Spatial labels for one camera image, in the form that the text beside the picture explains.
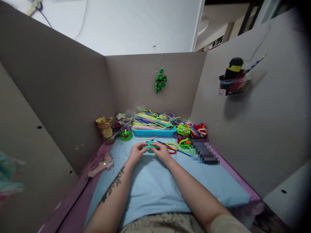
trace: teal fabric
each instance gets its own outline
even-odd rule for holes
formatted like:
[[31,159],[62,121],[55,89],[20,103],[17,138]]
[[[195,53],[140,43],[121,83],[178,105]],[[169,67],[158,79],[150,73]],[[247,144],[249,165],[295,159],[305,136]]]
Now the teal fabric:
[[0,151],[0,195],[8,196],[24,189],[22,183],[13,183],[16,164],[2,151]]
[[[170,138],[157,138],[157,140],[164,143],[171,142]],[[120,138],[116,139],[110,151],[114,167],[110,170],[105,169],[101,173],[87,213],[86,223],[109,185],[128,159],[131,147],[138,142],[135,137],[126,142],[121,141]],[[250,196],[248,193],[221,165],[198,163],[195,158],[180,152],[172,154],[172,157],[225,207],[230,208],[249,203]],[[145,153],[133,170],[129,197],[120,227],[144,215],[174,212],[191,211],[165,164],[154,153]]]

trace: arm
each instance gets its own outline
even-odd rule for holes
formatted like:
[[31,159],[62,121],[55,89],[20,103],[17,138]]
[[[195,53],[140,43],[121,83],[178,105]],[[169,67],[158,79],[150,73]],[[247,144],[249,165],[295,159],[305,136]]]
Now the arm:
[[132,147],[128,160],[100,200],[84,229],[84,233],[117,231],[129,195],[134,166],[141,156],[148,151],[148,148],[142,149],[143,146],[147,145],[147,143],[141,142]]
[[217,216],[232,216],[210,191],[171,157],[165,145],[160,143],[151,145],[159,147],[159,150],[152,148],[152,151],[166,164],[185,202],[207,232]]

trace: hand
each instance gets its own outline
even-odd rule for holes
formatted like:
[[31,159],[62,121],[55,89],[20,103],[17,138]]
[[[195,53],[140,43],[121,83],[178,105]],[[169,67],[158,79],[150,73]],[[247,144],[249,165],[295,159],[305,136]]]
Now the hand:
[[144,146],[148,146],[148,144],[144,142],[140,142],[132,146],[130,156],[127,159],[127,161],[135,166],[140,160],[140,158],[142,157],[142,155],[149,150],[148,148],[143,148]]
[[166,145],[161,143],[150,143],[150,145],[157,146],[159,149],[151,148],[151,150],[159,157],[159,159],[165,163],[166,165],[173,160],[172,156],[170,155]]

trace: green beaded craft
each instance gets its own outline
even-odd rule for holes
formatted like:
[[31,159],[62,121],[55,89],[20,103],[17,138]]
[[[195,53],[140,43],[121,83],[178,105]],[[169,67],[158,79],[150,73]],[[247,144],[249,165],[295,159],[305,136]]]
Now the green beaded craft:
[[153,153],[153,151],[151,150],[151,148],[156,148],[156,149],[159,149],[157,146],[153,146],[153,145],[150,145],[150,143],[154,143],[154,141],[148,141],[146,142],[148,144],[148,146],[144,146],[143,148],[149,148],[149,150],[147,151],[148,153]]
[[133,137],[133,134],[131,131],[127,132],[125,130],[123,133],[121,133],[121,140],[122,141],[128,141],[128,140],[132,139],[132,137]]

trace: left hand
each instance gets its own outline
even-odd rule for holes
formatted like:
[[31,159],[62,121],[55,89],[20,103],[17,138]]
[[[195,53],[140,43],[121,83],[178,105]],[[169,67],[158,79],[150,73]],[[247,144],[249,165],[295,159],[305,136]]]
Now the left hand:
[[143,148],[144,146],[148,146],[148,144],[140,142],[134,145],[131,149],[131,153],[127,161],[135,166],[142,157],[142,155],[149,150],[148,148]]

